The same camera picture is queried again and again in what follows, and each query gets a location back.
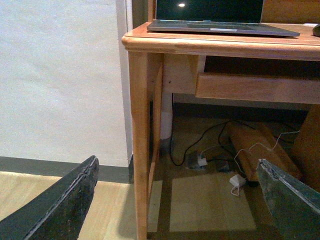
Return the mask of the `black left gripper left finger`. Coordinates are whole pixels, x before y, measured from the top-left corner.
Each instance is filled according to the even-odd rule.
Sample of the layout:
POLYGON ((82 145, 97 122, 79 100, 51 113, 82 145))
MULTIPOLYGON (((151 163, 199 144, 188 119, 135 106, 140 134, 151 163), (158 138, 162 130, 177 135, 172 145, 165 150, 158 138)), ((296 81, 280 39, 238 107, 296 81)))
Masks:
POLYGON ((76 240, 98 182, 92 155, 29 203, 0 222, 2 240, 76 240))

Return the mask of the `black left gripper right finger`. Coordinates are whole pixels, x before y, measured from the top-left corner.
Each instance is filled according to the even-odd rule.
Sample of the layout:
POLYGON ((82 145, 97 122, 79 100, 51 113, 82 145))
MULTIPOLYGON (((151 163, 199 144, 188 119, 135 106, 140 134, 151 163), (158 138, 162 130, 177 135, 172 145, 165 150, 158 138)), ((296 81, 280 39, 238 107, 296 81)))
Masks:
POLYGON ((320 238, 320 193, 267 159, 256 168, 264 201, 284 240, 320 238))

